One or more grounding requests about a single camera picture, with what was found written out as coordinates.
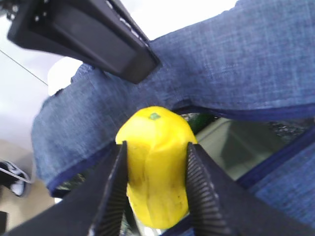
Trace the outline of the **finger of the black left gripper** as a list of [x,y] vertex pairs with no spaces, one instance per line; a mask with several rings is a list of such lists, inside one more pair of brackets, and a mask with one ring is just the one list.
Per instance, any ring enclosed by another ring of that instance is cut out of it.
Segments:
[[19,47],[80,60],[137,84],[160,66],[119,0],[9,0],[7,38]]

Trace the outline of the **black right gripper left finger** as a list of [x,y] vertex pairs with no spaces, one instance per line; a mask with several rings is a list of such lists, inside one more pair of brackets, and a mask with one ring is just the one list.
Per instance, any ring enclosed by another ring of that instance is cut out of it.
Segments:
[[6,236],[118,236],[126,207],[127,143],[116,145],[61,202]]

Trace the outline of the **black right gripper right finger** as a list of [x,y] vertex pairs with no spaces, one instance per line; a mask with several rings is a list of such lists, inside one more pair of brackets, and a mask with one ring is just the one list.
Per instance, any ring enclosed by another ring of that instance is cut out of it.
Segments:
[[315,230],[265,204],[189,143],[186,193],[196,236],[313,236]]

